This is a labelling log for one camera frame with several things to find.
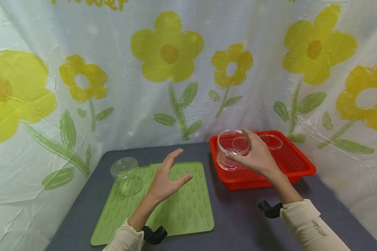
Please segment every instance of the yellow flower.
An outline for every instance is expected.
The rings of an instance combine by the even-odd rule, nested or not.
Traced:
[[[71,55],[65,59],[65,64],[59,67],[61,79],[64,84],[68,85],[70,94],[74,100],[83,103],[90,98],[105,98],[108,90],[103,86],[108,75],[96,64],[85,64],[84,59],[80,55]],[[84,75],[88,82],[89,88],[82,89],[75,83],[75,77]]]
[[[173,11],[164,11],[155,20],[155,29],[139,30],[131,37],[133,55],[144,61],[142,74],[152,82],[171,79],[180,82],[194,73],[195,59],[204,48],[201,35],[182,30]]]
[[[377,91],[377,65],[373,68],[357,66],[350,72],[345,87],[337,99],[338,116],[351,121],[361,120],[366,127],[377,131],[377,103],[371,107],[357,105],[361,92]]]
[[[243,44],[230,45],[228,50],[217,51],[212,56],[212,65],[217,69],[214,72],[214,80],[220,88],[225,89],[231,84],[240,85],[246,80],[246,71],[253,66],[253,57],[249,51],[244,51]],[[233,76],[226,75],[226,67],[230,63],[236,63],[237,69]]]
[[[349,34],[333,31],[340,6],[323,9],[314,24],[298,21],[289,27],[284,44],[290,50],[283,59],[283,68],[304,74],[304,81],[321,85],[331,73],[330,67],[350,58],[356,51],[356,39]]]
[[[0,143],[17,132],[18,123],[37,123],[57,107],[45,88],[48,66],[23,51],[0,51]]]

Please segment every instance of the hand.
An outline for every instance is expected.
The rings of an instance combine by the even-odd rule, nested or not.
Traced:
[[[177,149],[170,153],[155,174],[154,181],[148,190],[147,197],[161,203],[177,192],[185,183],[193,178],[192,174],[186,174],[178,180],[171,180],[169,177],[170,169],[175,165],[175,158],[183,153],[183,149]]]
[[[250,139],[251,150],[247,156],[239,156],[233,153],[226,154],[226,158],[245,166],[264,177],[271,178],[282,172],[271,156],[266,143],[257,134],[249,129],[243,129]]]

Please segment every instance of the red plastic basket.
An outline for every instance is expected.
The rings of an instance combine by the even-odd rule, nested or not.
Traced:
[[[303,176],[309,176],[316,173],[316,167],[308,160],[308,158],[281,132],[276,130],[255,132],[257,135],[270,133],[276,135],[282,140],[282,148],[277,151],[271,151],[279,169],[288,177],[289,182],[295,183]],[[225,137],[236,137],[237,135],[226,135]],[[216,161],[217,156],[217,140],[218,136],[209,139],[212,158],[215,169],[218,172],[220,180],[225,183],[228,190],[239,190],[247,188],[270,187],[265,177],[255,172],[239,167],[238,169],[226,171],[222,169]]]

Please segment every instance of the transparent container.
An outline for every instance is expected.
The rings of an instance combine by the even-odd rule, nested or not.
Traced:
[[[220,133],[217,140],[217,163],[225,170],[241,167],[239,163],[225,158],[226,153],[246,156],[250,151],[249,137],[240,129],[228,129]]]
[[[138,162],[133,157],[125,157],[112,164],[111,174],[123,195],[135,195],[143,187],[142,177],[136,173],[137,170]]]
[[[263,133],[258,135],[260,139],[263,140],[263,142],[266,143],[266,146],[269,149],[269,152],[271,153],[272,157],[274,158],[275,162],[278,164],[278,160],[280,157],[280,150],[282,148],[283,142],[281,138],[279,138],[276,135],[270,134],[270,133]]]

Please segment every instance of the green drying mat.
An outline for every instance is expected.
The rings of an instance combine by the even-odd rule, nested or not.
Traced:
[[[111,193],[103,208],[101,217],[91,237],[91,245],[106,245],[114,238],[116,230],[130,217],[139,201],[147,193],[161,164],[151,164],[136,171],[143,179],[143,188],[132,196],[124,196],[113,184]],[[206,232],[213,229],[212,209],[209,202],[204,166],[201,162],[176,163],[170,170],[170,178],[177,180],[191,173],[193,179],[177,193],[159,204],[149,217],[146,225],[157,230],[161,225],[168,236]]]

